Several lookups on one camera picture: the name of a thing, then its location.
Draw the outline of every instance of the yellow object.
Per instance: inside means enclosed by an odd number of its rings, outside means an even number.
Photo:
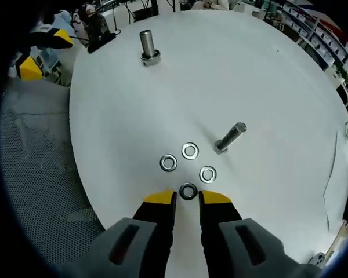
[[[170,204],[172,201],[173,193],[174,193],[173,189],[167,189],[160,193],[148,195],[147,197],[143,199],[143,201],[146,203]]]
[[[203,190],[202,194],[204,196],[204,202],[205,204],[221,204],[221,203],[232,203],[232,201],[225,197],[225,195]]]
[[[27,57],[22,64],[19,65],[19,77],[24,81],[31,81],[42,78],[42,72],[34,59]]]
[[[59,29],[57,32],[55,32],[54,36],[58,36],[58,37],[64,39],[65,41],[69,42],[71,45],[73,45],[72,39],[70,38],[67,31],[65,31],[65,30]]]

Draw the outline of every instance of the silver washer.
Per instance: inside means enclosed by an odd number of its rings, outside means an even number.
[[[173,165],[171,167],[166,167],[165,166],[165,161],[169,159],[173,162]],[[178,162],[176,161],[175,156],[173,155],[164,155],[161,159],[160,159],[160,166],[161,168],[165,171],[165,172],[171,172],[174,171],[176,166],[177,166]]]
[[[206,171],[210,171],[212,173],[212,176],[211,176],[210,179],[206,179],[204,177],[204,174],[205,174]],[[205,166],[205,167],[201,168],[201,170],[200,170],[200,180],[202,182],[204,182],[206,184],[211,184],[211,183],[214,182],[215,179],[216,179],[216,170],[213,167]]]
[[[194,148],[195,152],[193,153],[193,155],[188,155],[186,154],[186,149],[187,148]],[[197,156],[198,156],[198,147],[195,143],[192,143],[192,142],[188,142],[188,143],[185,143],[182,147],[182,155],[185,159],[189,159],[189,160],[193,160],[195,159]]]

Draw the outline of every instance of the metal shaft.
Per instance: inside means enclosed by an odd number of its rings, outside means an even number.
[[[155,55],[155,47],[152,40],[151,30],[144,30],[139,33],[140,42],[142,43],[143,53],[147,57],[153,57]]]
[[[223,139],[215,142],[215,150],[218,152],[226,151],[229,145],[240,137],[242,133],[246,132],[246,130],[247,128],[244,123],[236,123]]]

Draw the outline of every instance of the metal washer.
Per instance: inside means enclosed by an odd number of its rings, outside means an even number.
[[[213,176],[210,179],[206,179],[204,177],[204,173],[206,171],[210,171],[213,174]],[[204,182],[206,184],[211,184],[211,183],[214,182],[215,179],[216,179],[216,170],[214,169],[214,167],[212,167],[212,166],[205,166],[205,167],[201,168],[201,170],[200,170],[200,180],[202,182]]]
[[[186,154],[186,149],[187,148],[194,148],[195,152],[193,153],[193,155],[188,155]],[[197,156],[198,156],[198,153],[199,153],[199,150],[198,150],[198,147],[195,143],[192,143],[192,142],[188,142],[188,143],[185,143],[182,147],[182,155],[185,159],[188,159],[188,160],[193,160],[195,159]]]
[[[173,165],[171,167],[166,167],[165,166],[165,161],[169,159],[173,162]],[[160,167],[165,171],[165,172],[171,172],[174,171],[176,166],[178,165],[178,162],[175,158],[175,156],[167,154],[164,155],[161,159],[160,159]]]
[[[192,194],[190,196],[187,196],[186,194],[184,194],[184,190],[186,188],[191,188],[192,189]],[[180,197],[182,197],[184,200],[189,201],[192,200],[193,198],[195,198],[197,196],[198,190],[197,187],[194,184],[191,183],[185,183],[183,184],[180,188],[179,188],[179,195]]]

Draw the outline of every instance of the cylindrical metal part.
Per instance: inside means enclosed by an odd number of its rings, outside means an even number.
[[[223,139],[215,143],[215,149],[219,152],[224,152],[229,145],[232,144],[242,133],[246,132],[246,130],[247,128],[244,123],[236,123]]]
[[[152,40],[151,30],[144,30],[139,33],[140,42],[142,43],[143,53],[147,58],[151,58],[155,55],[155,47]]]

